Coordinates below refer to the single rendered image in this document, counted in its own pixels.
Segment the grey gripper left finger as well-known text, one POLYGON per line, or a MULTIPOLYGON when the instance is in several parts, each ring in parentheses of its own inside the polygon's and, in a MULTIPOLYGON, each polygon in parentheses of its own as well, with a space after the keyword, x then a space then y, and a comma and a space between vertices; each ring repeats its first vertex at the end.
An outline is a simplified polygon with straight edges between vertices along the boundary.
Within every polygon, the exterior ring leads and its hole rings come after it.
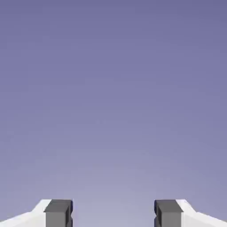
POLYGON ((33 210, 0 222, 0 227, 73 227, 73 200, 42 199, 33 210))

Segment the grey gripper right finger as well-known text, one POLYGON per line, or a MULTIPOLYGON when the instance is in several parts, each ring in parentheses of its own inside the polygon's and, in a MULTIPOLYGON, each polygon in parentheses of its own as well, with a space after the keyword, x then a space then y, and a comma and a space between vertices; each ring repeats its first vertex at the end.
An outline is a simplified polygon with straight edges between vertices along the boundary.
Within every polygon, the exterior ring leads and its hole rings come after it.
POLYGON ((227 221, 197 212, 185 199, 155 200, 154 227, 227 227, 227 221))

